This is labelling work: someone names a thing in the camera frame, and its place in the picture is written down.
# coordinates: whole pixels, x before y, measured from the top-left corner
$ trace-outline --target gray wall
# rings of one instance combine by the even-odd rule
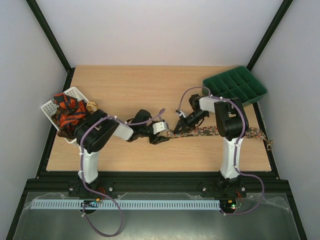
[[[0,239],[28,178],[34,178],[50,122],[40,106],[66,72],[25,0],[0,1]]]
[[[37,0],[75,65],[246,65],[282,0]]]
[[[295,0],[253,69],[268,89],[260,107],[280,176],[309,239],[320,223],[320,1]]]

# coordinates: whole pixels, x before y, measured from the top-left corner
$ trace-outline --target wooden tabletop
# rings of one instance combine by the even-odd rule
[[[231,69],[231,66],[98,66],[79,65],[71,86],[77,87],[90,101],[109,115],[122,120],[133,118],[140,109],[155,116],[162,108],[169,127],[174,129],[179,117],[175,114],[180,98],[190,87],[201,86],[202,80]],[[191,113],[186,94],[181,110]],[[253,106],[244,108],[250,127],[258,127]],[[214,114],[203,126],[216,126]],[[126,142],[111,137],[100,151],[99,171],[219,171],[223,157],[223,138],[195,136],[170,139],[158,145],[149,138]],[[47,171],[78,171],[79,149],[56,136]],[[240,153],[242,171],[271,171],[262,140],[245,138]]]

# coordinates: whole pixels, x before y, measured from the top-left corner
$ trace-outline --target green plastic bin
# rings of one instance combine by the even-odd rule
[[[258,102],[267,92],[265,87],[244,66],[238,66],[206,78],[203,80],[203,86],[210,89],[213,96],[226,99],[240,98],[244,107]],[[208,90],[203,89],[202,93],[207,95]]]

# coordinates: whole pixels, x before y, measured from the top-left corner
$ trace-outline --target black post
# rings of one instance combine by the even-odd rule
[[[283,2],[281,3],[278,11],[276,12],[276,14],[274,15],[274,17],[273,17],[273,19],[271,21],[268,29],[266,30],[265,34],[263,35],[258,47],[256,48],[254,54],[252,55],[248,65],[246,66],[246,68],[249,69],[249,71],[251,71],[254,68],[254,65],[258,61],[258,58],[260,57],[260,55],[264,51],[264,49],[265,49],[266,45],[268,44],[270,38],[274,34],[274,32],[277,29],[279,23],[281,22],[282,18],[286,14],[288,8],[290,7],[290,5],[291,5],[291,3],[293,1],[294,0],[283,0]]]
[[[71,70],[71,66],[62,52],[61,47],[59,46],[59,43],[54,35],[54,33],[51,31],[51,28],[45,19],[45,16],[41,12],[41,9],[39,8],[39,5],[37,4],[36,0],[26,0],[28,3],[30,9],[32,10],[35,18],[38,20],[42,30],[44,31],[46,37],[48,38],[49,42],[51,43],[55,53],[57,54],[58,58],[60,59],[64,69],[68,73]]]

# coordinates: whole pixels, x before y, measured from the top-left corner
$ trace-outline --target white plastic basket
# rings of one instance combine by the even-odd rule
[[[69,89],[65,90],[64,93],[67,96],[76,98],[78,101],[84,100],[86,103],[88,102],[88,99],[75,86],[70,87]],[[55,124],[54,121],[52,121],[52,119],[51,119],[51,116],[56,113],[58,107],[59,106],[57,104],[55,104],[54,100],[52,99],[50,101],[47,101],[45,104],[43,104],[41,106],[41,110],[44,112],[44,114],[50,120],[50,122],[54,125],[54,127],[59,131],[60,130],[59,126],[57,124]],[[76,139],[73,139],[73,140],[69,140],[67,138],[64,138],[64,139],[69,144],[78,145],[76,143]]]

